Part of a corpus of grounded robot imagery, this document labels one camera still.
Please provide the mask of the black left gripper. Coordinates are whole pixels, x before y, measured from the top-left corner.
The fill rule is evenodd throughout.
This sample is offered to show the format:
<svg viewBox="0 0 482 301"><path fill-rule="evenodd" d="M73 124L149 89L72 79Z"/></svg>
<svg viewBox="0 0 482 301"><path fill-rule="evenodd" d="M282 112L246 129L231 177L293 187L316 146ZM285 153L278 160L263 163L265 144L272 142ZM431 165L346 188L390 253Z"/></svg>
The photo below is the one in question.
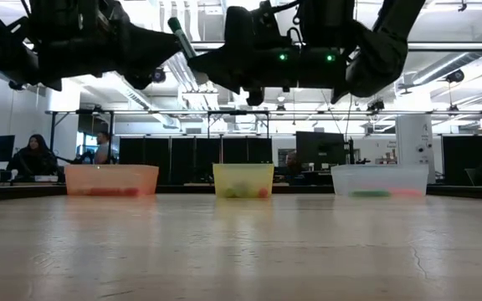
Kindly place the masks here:
<svg viewBox="0 0 482 301"><path fill-rule="evenodd" d="M95 25L91 29L48 26L33 29L37 63L27 72L30 84L61 90L63 78L115 71L134 87L151 82L151 73L180 50L172 33L133 24Z"/></svg>

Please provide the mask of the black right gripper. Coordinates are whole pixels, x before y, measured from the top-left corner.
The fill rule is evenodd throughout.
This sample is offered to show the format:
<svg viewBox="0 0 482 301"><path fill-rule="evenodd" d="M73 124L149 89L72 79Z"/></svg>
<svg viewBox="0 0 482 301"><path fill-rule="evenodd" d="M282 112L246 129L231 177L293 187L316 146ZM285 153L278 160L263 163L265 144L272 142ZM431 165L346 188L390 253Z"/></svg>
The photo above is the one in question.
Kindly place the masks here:
<svg viewBox="0 0 482 301"><path fill-rule="evenodd" d="M198 84L213 82L234 93L242 87L249 93L246 99L249 106L260 106L268 87L289 90L298 85L299 47L255 50L249 55L242 73L240 54L240 47L224 44L189 59L188 65Z"/></svg>

